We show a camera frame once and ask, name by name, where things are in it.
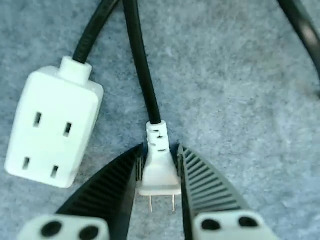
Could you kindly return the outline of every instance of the metal prong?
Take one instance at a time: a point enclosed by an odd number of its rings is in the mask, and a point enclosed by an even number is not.
[[[152,213],[152,199],[151,196],[149,196],[149,211]]]
[[[176,211],[176,195],[172,195],[172,207],[173,207],[173,212]]]

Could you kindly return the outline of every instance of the black cord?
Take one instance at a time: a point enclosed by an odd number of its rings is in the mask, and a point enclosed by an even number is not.
[[[136,72],[151,124],[161,123],[160,111],[148,66],[137,0],[123,0],[126,27]]]
[[[277,0],[308,51],[320,78],[320,38],[299,0]]]
[[[84,30],[84,33],[73,54],[73,60],[82,64],[87,61],[89,53],[91,52],[99,33],[106,24],[118,2],[119,0],[101,1]]]

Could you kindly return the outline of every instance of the white plug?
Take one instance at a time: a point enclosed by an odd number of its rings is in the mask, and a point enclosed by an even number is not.
[[[27,222],[17,240],[110,240],[108,223],[97,217],[43,215]]]
[[[192,223],[194,240],[278,240],[263,218],[251,210],[199,213]]]
[[[74,182],[100,110],[104,89],[92,66],[65,56],[60,68],[31,73],[16,110],[5,170],[59,188]]]
[[[152,212],[152,196],[172,196],[175,210],[175,195],[181,195],[181,184],[170,152],[168,129],[165,121],[159,124],[146,124],[148,154],[143,169],[138,193],[149,196],[149,209]]]

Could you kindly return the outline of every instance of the electrical outlet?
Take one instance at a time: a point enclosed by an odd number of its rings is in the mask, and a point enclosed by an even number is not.
[[[47,66],[28,77],[4,166],[9,174],[59,188],[72,185],[104,94],[89,80],[91,70],[64,57],[60,69]]]

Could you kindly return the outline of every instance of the floor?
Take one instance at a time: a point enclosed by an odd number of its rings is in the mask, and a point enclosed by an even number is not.
[[[0,163],[28,75],[72,55],[99,0],[0,1]],[[320,32],[320,3],[303,0]],[[139,0],[172,145],[224,173],[283,240],[320,236],[320,89],[276,0]],[[0,168],[0,239],[52,214],[95,172],[145,141],[148,121],[120,4],[89,56],[104,98],[75,183],[58,189]],[[137,196],[129,240],[182,240],[181,205]]]

